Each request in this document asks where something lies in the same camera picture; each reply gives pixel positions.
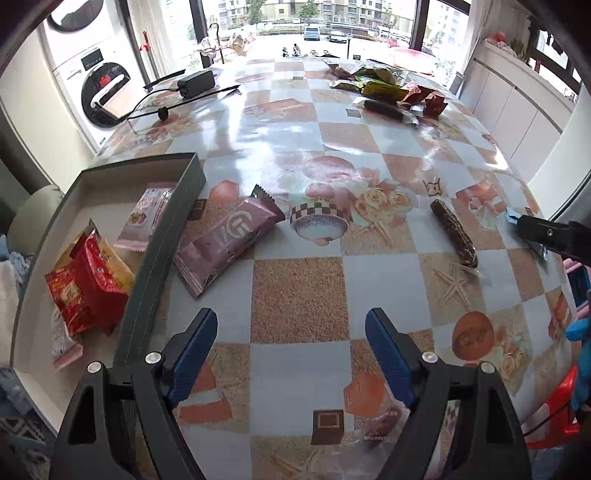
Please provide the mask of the blue gloved hand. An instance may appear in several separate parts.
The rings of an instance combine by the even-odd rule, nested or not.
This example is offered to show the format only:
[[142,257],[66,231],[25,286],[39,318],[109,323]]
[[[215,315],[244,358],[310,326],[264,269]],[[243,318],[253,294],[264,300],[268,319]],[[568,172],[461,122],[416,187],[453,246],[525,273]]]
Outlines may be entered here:
[[566,329],[565,335],[571,342],[581,342],[581,350],[578,357],[578,373],[575,380],[574,390],[571,394],[572,408],[575,411],[579,411],[584,404],[590,406],[590,318],[586,317],[572,323]]

